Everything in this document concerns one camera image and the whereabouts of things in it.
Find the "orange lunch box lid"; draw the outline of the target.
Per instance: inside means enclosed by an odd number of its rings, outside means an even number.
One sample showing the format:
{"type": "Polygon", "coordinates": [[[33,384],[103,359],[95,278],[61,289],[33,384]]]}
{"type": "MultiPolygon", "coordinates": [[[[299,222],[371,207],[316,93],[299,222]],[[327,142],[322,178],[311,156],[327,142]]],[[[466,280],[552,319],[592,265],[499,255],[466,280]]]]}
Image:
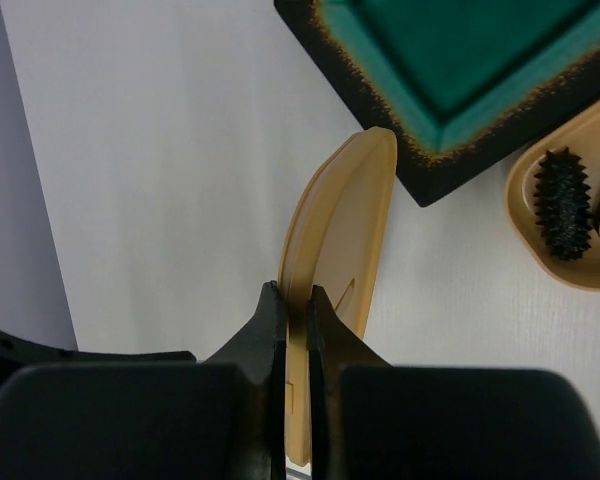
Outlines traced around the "orange lunch box lid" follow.
{"type": "Polygon", "coordinates": [[[285,449],[299,466],[311,460],[306,307],[313,287],[323,287],[338,318],[363,337],[396,163],[392,131],[352,135],[311,178],[289,225],[278,288],[289,318],[285,449]]]}

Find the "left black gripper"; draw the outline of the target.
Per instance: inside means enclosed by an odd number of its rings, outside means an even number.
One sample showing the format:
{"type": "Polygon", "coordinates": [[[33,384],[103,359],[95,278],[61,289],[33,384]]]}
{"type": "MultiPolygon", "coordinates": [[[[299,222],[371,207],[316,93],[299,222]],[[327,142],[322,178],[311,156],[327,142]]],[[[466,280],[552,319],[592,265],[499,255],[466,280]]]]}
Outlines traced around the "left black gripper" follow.
{"type": "Polygon", "coordinates": [[[132,361],[185,361],[196,363],[197,358],[188,351],[143,354],[80,352],[31,342],[0,330],[0,388],[14,373],[31,365],[68,362],[132,361]]]}

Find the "black seaweed piece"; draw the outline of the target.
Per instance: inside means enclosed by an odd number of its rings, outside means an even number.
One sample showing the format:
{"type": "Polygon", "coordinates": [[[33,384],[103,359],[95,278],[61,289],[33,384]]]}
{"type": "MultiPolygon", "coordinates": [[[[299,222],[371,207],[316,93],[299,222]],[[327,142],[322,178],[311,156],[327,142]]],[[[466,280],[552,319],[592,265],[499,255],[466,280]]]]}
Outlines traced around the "black seaweed piece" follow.
{"type": "Polygon", "coordinates": [[[590,186],[581,160],[568,147],[547,150],[534,175],[535,224],[549,254],[561,261],[579,260],[591,247],[590,186]]]}

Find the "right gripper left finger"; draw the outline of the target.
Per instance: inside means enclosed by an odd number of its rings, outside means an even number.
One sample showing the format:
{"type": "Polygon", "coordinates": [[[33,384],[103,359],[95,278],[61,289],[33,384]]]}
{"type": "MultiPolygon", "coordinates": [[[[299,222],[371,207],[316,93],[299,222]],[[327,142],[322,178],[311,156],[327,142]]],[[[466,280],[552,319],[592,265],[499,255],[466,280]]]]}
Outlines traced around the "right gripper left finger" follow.
{"type": "Polygon", "coordinates": [[[0,331],[0,479],[282,479],[275,283],[214,355],[84,353],[0,331]]]}

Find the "orange lunch box base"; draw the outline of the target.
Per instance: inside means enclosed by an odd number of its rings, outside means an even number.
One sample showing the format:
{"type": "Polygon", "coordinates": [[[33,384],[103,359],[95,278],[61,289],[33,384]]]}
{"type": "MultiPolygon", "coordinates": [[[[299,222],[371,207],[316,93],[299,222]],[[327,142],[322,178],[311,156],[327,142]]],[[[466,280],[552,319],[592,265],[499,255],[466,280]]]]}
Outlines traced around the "orange lunch box base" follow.
{"type": "Polygon", "coordinates": [[[600,100],[520,156],[505,204],[514,231],[550,276],[600,292],[600,100]]]}

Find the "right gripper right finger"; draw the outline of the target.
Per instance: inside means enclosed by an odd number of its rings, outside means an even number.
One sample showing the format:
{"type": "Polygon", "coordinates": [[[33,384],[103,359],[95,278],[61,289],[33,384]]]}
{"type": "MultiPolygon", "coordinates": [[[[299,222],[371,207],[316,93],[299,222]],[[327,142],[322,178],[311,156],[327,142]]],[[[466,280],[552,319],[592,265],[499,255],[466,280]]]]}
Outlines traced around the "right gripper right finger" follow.
{"type": "Polygon", "coordinates": [[[600,479],[576,389],[534,369],[392,366],[314,287],[307,306],[316,479],[600,479]]]}

